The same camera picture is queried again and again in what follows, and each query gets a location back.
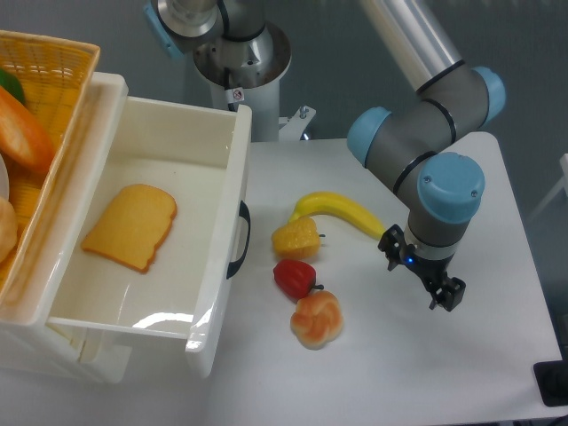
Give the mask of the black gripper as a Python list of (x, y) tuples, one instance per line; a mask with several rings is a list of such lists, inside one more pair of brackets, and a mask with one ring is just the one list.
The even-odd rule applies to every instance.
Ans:
[(441, 307), (451, 312), (461, 303), (466, 283), (458, 278), (450, 278), (447, 274), (447, 267), (454, 255), (442, 259), (420, 256), (415, 245), (406, 244), (403, 231), (398, 225), (392, 225), (383, 233), (378, 249), (385, 255), (389, 271), (402, 264), (421, 280), (424, 287), (431, 288), (431, 310)]

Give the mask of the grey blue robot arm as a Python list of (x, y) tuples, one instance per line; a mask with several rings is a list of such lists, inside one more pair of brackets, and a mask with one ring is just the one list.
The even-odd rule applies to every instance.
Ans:
[[(347, 145), (409, 210), (405, 227), (380, 232), (378, 248), (390, 267), (402, 265), (421, 280), (433, 306), (451, 311), (466, 285), (450, 277), (447, 266), (477, 213), (485, 177), (475, 161), (449, 148), (503, 109), (505, 88), (490, 69), (464, 63), (422, 2), (361, 6), (419, 102), (403, 115), (367, 110), (351, 126)], [(290, 44), (265, 17), (262, 2), (150, 1), (144, 13), (171, 57), (193, 56), (215, 108), (250, 107), (254, 141), (291, 134), (280, 120)]]

